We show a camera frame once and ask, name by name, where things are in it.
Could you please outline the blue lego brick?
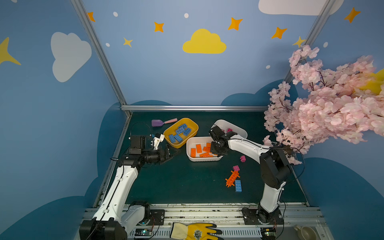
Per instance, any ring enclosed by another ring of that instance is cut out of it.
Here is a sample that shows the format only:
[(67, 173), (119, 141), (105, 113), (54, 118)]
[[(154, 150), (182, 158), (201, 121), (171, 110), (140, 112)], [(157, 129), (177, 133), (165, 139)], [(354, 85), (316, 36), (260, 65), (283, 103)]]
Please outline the blue lego brick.
[(183, 135), (184, 135), (184, 136), (188, 136), (190, 133), (191, 133), (191, 128), (186, 128), (186, 129), (183, 131)]
[(236, 189), (236, 193), (242, 192), (242, 183), (240, 180), (235, 180), (235, 189)]
[(181, 144), (184, 140), (183, 138), (180, 136), (180, 135), (174, 135), (174, 139), (179, 143)]
[(175, 144), (176, 141), (177, 141), (177, 140), (175, 139), (174, 135), (172, 135), (172, 134), (169, 135), (169, 139), (170, 139), (170, 141), (171, 141), (172, 144)]
[(186, 124), (182, 124), (178, 127), (178, 130), (181, 130), (181, 131), (184, 131), (188, 128), (188, 126)]
[(179, 129), (176, 130), (176, 133), (180, 134), (180, 133), (183, 133), (184, 131), (185, 131), (184, 128), (179, 128)]

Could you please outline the orange lego long assembly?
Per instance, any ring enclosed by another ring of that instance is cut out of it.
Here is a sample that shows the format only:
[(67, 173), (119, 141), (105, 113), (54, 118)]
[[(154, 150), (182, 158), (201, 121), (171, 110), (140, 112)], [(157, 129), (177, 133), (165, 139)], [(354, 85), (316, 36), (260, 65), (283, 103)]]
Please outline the orange lego long assembly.
[(225, 179), (227, 188), (235, 186), (235, 181), (237, 180), (237, 178), (240, 178), (238, 171), (231, 171), (231, 173), (232, 174), (230, 175), (230, 177), (228, 179)]

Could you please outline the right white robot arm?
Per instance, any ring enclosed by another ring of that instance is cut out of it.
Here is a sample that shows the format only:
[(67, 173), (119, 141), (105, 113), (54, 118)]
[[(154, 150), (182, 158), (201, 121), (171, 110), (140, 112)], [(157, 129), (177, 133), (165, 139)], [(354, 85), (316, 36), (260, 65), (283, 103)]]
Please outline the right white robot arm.
[(237, 151), (260, 164), (261, 177), (265, 184), (259, 211), (265, 215), (275, 213), (279, 208), (281, 192), (292, 174), (292, 167), (283, 148), (268, 147), (245, 139), (235, 132), (225, 133), (213, 125), (209, 131), (211, 152), (219, 157), (229, 150)]

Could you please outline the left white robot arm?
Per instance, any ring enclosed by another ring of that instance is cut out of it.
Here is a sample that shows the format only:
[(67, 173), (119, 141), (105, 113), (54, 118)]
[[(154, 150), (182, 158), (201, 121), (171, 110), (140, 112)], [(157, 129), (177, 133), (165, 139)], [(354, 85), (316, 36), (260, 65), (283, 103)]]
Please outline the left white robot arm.
[(141, 168), (145, 164), (163, 164), (172, 159), (169, 146), (162, 148), (160, 145), (164, 140), (163, 134), (156, 133), (148, 147), (146, 136), (130, 138), (128, 149), (116, 159), (116, 176), (104, 201), (93, 218), (83, 221), (80, 226), (80, 239), (126, 240), (137, 224), (150, 220), (147, 202), (133, 202), (127, 212), (123, 208)]

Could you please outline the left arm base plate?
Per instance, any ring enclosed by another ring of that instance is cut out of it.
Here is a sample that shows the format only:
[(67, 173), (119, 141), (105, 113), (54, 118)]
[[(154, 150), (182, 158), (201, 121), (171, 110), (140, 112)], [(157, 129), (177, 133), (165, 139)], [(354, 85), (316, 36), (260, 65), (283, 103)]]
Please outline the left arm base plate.
[(137, 226), (163, 226), (165, 221), (165, 210), (150, 210), (148, 217), (139, 222)]

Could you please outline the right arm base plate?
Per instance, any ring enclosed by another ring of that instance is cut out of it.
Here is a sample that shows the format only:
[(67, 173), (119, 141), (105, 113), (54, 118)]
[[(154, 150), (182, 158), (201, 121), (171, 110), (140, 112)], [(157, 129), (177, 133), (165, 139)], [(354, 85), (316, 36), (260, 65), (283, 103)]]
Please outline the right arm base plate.
[(279, 209), (268, 213), (263, 209), (243, 208), (241, 210), (245, 225), (282, 225), (283, 214)]

